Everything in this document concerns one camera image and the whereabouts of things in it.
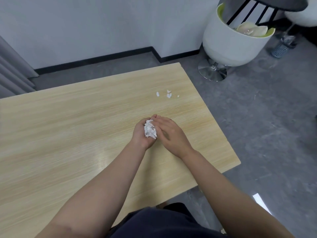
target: curtain fold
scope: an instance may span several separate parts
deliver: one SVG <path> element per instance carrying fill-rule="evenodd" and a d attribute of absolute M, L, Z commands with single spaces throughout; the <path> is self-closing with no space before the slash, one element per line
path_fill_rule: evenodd
<path fill-rule="evenodd" d="M 0 36 L 0 98 L 34 92 L 34 69 Z"/>

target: crumpled white paper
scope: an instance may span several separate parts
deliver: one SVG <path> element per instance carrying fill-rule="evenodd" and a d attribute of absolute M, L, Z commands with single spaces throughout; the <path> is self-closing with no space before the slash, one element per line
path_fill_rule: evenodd
<path fill-rule="evenodd" d="M 153 120 L 147 120 L 145 125 L 144 125 L 144 134 L 145 137 L 152 137 L 153 139 L 157 138 L 156 130 L 154 128 L 154 125 L 151 124 Z"/>

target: concrete floor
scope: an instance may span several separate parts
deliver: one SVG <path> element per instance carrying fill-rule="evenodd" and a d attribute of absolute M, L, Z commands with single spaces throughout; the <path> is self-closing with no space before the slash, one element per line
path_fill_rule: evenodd
<path fill-rule="evenodd" d="M 270 46 L 276 40 L 272 38 Z M 152 53 L 33 78 L 38 90 L 180 62 L 218 122 L 241 165 L 224 173 L 238 188 L 258 193 L 296 237 L 317 234 L 317 48 L 303 39 L 282 59 L 262 52 L 222 82 L 198 72 L 199 55 L 160 64 Z M 169 202 L 187 205 L 203 226 L 221 225 L 197 187 Z"/>

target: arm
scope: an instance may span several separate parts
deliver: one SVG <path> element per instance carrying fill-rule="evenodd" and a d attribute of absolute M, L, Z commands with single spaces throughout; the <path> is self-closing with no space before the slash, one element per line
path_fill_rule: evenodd
<path fill-rule="evenodd" d="M 101 237 L 109 231 L 124 204 L 145 151 L 155 142 L 144 135 L 147 119 L 150 118 L 137 123 L 131 141 L 121 153 L 75 193 L 36 238 Z"/>
<path fill-rule="evenodd" d="M 231 237 L 293 237 L 278 220 L 195 151 L 174 121 L 157 116 L 153 124 L 163 145 L 188 167 Z"/>

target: light wood tabletop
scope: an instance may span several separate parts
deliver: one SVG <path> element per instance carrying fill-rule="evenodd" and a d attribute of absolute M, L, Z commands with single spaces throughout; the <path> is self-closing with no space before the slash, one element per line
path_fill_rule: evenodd
<path fill-rule="evenodd" d="M 179 63 L 1 99 L 0 237 L 33 238 L 119 154 L 135 124 L 154 113 L 179 124 L 219 171 L 240 164 Z M 196 185 L 158 140 L 146 152 L 115 224 Z"/>

